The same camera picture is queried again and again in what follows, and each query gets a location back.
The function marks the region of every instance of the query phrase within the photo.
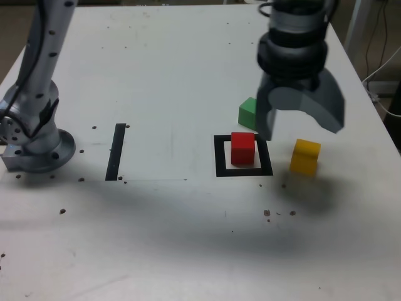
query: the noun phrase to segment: white table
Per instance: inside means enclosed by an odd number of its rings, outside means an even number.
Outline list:
[[[280,112],[274,176],[216,178],[213,135],[247,131],[266,22],[256,6],[76,10],[53,79],[77,152],[40,176],[1,164],[1,301],[400,300],[400,159],[331,27],[345,128]],[[105,181],[116,123],[123,180]],[[314,180],[288,174],[297,138],[322,144]]]

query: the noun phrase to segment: cube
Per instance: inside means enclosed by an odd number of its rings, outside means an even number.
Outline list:
[[[238,123],[256,130],[256,99],[249,97],[239,106]]]
[[[231,133],[231,164],[253,165],[255,160],[255,135],[253,133]]]
[[[295,143],[290,171],[313,177],[318,167],[320,144],[298,139]]]

